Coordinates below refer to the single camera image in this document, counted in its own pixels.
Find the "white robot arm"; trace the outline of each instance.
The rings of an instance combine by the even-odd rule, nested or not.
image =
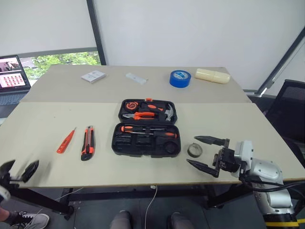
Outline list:
[[[191,165],[214,177],[218,177],[222,169],[239,178],[246,187],[253,190],[267,227],[299,228],[287,188],[304,185],[304,181],[284,185],[283,174],[278,165],[273,161],[253,158],[254,150],[251,141],[238,142],[235,150],[231,150],[228,148],[229,139],[211,136],[197,136],[195,139],[224,147],[214,157],[215,168],[187,159]]]
[[[0,166],[0,203],[2,201],[8,201],[10,199],[10,190],[18,188],[17,182],[26,183],[36,172],[39,161],[34,161],[26,167],[24,173],[18,177],[11,177],[10,169],[12,168],[15,160],[4,163]]]

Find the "laptop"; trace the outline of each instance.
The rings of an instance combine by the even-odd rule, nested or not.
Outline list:
[[[9,116],[30,88],[19,57],[0,57],[0,118]]]

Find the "green foliage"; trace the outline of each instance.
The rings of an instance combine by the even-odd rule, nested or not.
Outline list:
[[[39,79],[52,64],[101,64],[97,52],[78,52],[67,54],[56,54],[47,56],[32,57],[33,64],[37,67],[24,68],[24,71],[29,80]]]

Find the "blue tape roll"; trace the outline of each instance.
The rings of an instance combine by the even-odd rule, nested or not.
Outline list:
[[[174,87],[187,87],[191,80],[191,74],[183,70],[176,70],[171,73],[170,84]]]

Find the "table leg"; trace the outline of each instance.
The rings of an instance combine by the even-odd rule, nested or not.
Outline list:
[[[252,194],[252,190],[248,189],[244,185],[239,185],[236,187],[233,186],[229,189],[229,191],[221,195],[209,197],[207,201],[207,206],[208,208],[217,208],[233,200],[237,200],[250,194]]]
[[[60,214],[64,214],[66,215],[66,219],[69,219],[73,213],[72,206],[69,206],[68,204],[62,204],[56,200],[48,198],[27,188],[11,189],[10,194],[12,197],[14,197],[14,199],[17,199],[21,202],[25,202],[34,206],[39,205],[44,208],[49,208]]]
[[[64,205],[69,205],[69,195],[70,193],[73,192],[73,188],[64,188],[62,190],[62,194],[61,194],[61,199],[59,200],[60,203],[64,204]]]

